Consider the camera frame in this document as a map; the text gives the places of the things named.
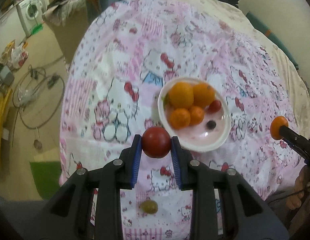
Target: blueberry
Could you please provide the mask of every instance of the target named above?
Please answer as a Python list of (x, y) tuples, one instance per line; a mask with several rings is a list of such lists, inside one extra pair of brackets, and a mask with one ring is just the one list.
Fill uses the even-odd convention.
[(216, 127), (216, 122), (214, 120), (209, 120), (207, 123), (206, 123), (206, 127), (209, 129), (209, 130), (213, 130), (215, 127)]

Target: green leaf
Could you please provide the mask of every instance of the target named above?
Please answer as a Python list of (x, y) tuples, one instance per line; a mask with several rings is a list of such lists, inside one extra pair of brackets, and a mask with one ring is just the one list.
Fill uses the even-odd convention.
[(168, 104), (168, 93), (166, 94), (165, 97), (162, 97), (162, 101), (163, 101), (163, 108), (165, 110), (165, 107)]

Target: wire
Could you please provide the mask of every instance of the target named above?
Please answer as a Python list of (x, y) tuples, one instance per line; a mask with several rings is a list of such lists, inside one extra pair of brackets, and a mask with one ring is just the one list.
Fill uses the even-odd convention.
[[(16, 95), (16, 91), (19, 92), (20, 91), (20, 87), (21, 87), (21, 84), (25, 81), (26, 77), (32, 72), (32, 71), (37, 71), (38, 74), (42, 75), (43, 76), (43, 79), (34, 87), (33, 89), (33, 93), (32, 95), (35, 95), (35, 93), (39, 94), (39, 89), (41, 88), (41, 86), (43, 84), (46, 84), (47, 82), (45, 82), (46, 80), (49, 80), (50, 78), (52, 78), (53, 76), (57, 77), (58, 79), (60, 79), (62, 81), (62, 84), (63, 84), (63, 89), (62, 89), (62, 93), (61, 93), (61, 96), (60, 96), (60, 99), (56, 105), (56, 108), (54, 109), (54, 111), (52, 112), (52, 114), (45, 120), (43, 121), (41, 124), (39, 125), (36, 125), (36, 126), (30, 126), (29, 124), (26, 124), (25, 121), (23, 120), (22, 118), (22, 112), (24, 110), (24, 108), (26, 107), (25, 105), (22, 105), (21, 104), (21, 99), (19, 99), (19, 96), (17, 96), (17, 100), (18, 102), (16, 103), (14, 101), (14, 98), (15, 98), (15, 95)], [(27, 86), (25, 87), (28, 88), (30, 83), (33, 81), (33, 78), (31, 78), (30, 82), (27, 84)], [(60, 106), (62, 100), (63, 100), (63, 97), (64, 97), (64, 93), (65, 93), (65, 81), (63, 80), (63, 78), (60, 76), (60, 75), (56, 75), (56, 74), (53, 74), (53, 75), (49, 75), (47, 76), (46, 75), (46, 70), (44, 67), (37, 67), (37, 68), (33, 68), (31, 65), (28, 66), (28, 71), (26, 74), (24, 74), (21, 79), (19, 80), (19, 82), (17, 83), (16, 85), (16, 88), (13, 92), (13, 106), (15, 108), (18, 108), (18, 111), (17, 111), (17, 114), (16, 114), (16, 119), (15, 119), (15, 123), (14, 123), (14, 126), (13, 126), (13, 137), (12, 137), (12, 147), (13, 147), (13, 139), (14, 139), (14, 131), (15, 131), (15, 127), (16, 127), (16, 122), (17, 122), (17, 117), (18, 117), (18, 113), (19, 113), (19, 116), (20, 116), (20, 120), (21, 122), (23, 123), (23, 125), (25, 127), (27, 127), (28, 129), (30, 130), (34, 130), (34, 129), (38, 129), (42, 126), (44, 126), (46, 123), (48, 123), (50, 121), (50, 119), (53, 117), (53, 115), (56, 113), (56, 111), (58, 110), (58, 107)]]
[(282, 200), (282, 199), (288, 198), (288, 197), (290, 197), (290, 196), (294, 196), (294, 195), (300, 194), (301, 192), (305, 192), (305, 191), (306, 191), (307, 189), (309, 189), (309, 188), (310, 188), (310, 185), (307, 186), (307, 187), (305, 187), (304, 189), (302, 189), (302, 190), (300, 190), (300, 191), (297, 191), (297, 192), (294, 192), (294, 193), (292, 193), (292, 194), (286, 195), (285, 197), (280, 197), (280, 198), (274, 199), (274, 200), (269, 201), (269, 202), (267, 202), (267, 203), (269, 204), (269, 203), (272, 203), (272, 202), (275, 202), (275, 201), (278, 201), (278, 200)]

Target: orange ball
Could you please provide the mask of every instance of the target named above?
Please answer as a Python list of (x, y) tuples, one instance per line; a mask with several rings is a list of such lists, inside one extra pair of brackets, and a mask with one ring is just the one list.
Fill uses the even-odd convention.
[(189, 126), (190, 122), (191, 114), (187, 109), (184, 108), (175, 109), (169, 117), (170, 125), (177, 130)]
[(200, 124), (204, 119), (204, 110), (199, 106), (191, 106), (188, 111), (191, 114), (191, 122), (190, 125), (197, 125)]
[(209, 106), (215, 99), (215, 90), (208, 84), (200, 83), (193, 87), (194, 105), (201, 108)]
[(289, 126), (287, 119), (283, 116), (278, 116), (272, 121), (270, 127), (270, 133), (274, 140), (283, 139), (283, 136), (280, 135), (280, 127), (283, 125), (285, 125), (286, 127)]
[(186, 82), (177, 82), (168, 92), (170, 104), (176, 108), (190, 108), (194, 102), (193, 88)]

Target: tomato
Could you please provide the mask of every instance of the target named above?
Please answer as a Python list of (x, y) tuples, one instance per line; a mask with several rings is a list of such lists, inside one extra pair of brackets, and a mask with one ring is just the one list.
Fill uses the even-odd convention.
[(219, 100), (214, 100), (208, 107), (209, 114), (217, 113), (222, 108), (222, 103)]
[(148, 157), (163, 158), (171, 150), (171, 137), (162, 127), (150, 127), (141, 138), (141, 147)]

